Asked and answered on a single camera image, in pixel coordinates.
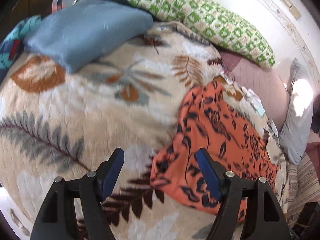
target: striped fabric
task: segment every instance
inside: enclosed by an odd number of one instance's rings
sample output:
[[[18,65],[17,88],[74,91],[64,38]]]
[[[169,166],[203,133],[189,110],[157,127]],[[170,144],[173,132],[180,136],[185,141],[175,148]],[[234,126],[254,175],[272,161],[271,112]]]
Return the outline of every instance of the striped fabric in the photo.
[[[308,202],[320,202],[320,184],[309,156],[304,153],[299,166],[290,164],[289,209],[287,222],[293,225],[297,221],[304,205]]]

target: metal bolt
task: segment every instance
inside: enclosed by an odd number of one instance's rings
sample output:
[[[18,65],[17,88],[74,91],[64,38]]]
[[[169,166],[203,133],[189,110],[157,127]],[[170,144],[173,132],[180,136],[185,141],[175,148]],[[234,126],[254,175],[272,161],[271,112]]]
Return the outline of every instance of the metal bolt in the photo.
[[[262,183],[266,183],[267,179],[265,177],[259,177],[259,181]]]
[[[89,178],[93,178],[94,176],[96,176],[96,172],[95,172],[95,171],[89,171],[89,172],[87,173],[87,176],[88,176]]]
[[[62,177],[58,176],[54,178],[54,182],[58,183],[60,181],[62,181]]]
[[[226,172],[226,175],[230,178],[234,177],[235,176],[235,173],[233,171],[227,171]]]

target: pillow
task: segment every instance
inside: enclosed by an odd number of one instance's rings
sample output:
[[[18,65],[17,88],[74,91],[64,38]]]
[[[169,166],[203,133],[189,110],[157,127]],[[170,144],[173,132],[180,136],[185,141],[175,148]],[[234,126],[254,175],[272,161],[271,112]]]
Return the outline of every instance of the pillow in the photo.
[[[299,165],[306,149],[313,114],[313,91],[308,70],[294,59],[290,68],[292,87],[287,118],[279,133],[279,143],[289,161]]]
[[[162,21],[182,22],[212,43],[238,52],[263,68],[275,63],[266,39],[241,16],[212,0],[128,0]]]
[[[250,88],[261,99],[266,116],[281,131],[289,108],[289,94],[274,69],[261,69],[242,58],[231,72],[235,81]]]
[[[152,25],[147,12],[110,1],[81,0],[46,17],[24,43],[27,51],[49,56],[75,73]]]

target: blue pillow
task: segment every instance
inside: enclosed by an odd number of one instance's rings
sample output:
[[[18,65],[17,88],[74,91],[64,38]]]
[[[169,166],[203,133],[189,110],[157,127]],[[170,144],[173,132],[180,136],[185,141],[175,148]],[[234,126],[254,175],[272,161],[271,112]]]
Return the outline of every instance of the blue pillow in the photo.
[[[153,26],[151,14],[104,0],[81,0],[51,14],[24,40],[27,52],[41,53],[75,73]]]

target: red stripe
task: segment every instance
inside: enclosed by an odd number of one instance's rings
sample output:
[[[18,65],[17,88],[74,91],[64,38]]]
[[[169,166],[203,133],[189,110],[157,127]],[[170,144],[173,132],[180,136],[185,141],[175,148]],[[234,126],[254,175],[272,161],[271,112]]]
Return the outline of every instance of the red stripe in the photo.
[[[15,40],[14,41],[12,49],[10,51],[9,60],[13,60],[14,59],[14,55],[16,55],[16,53],[17,53],[17,49],[18,49],[19,44],[20,44],[19,40]]]

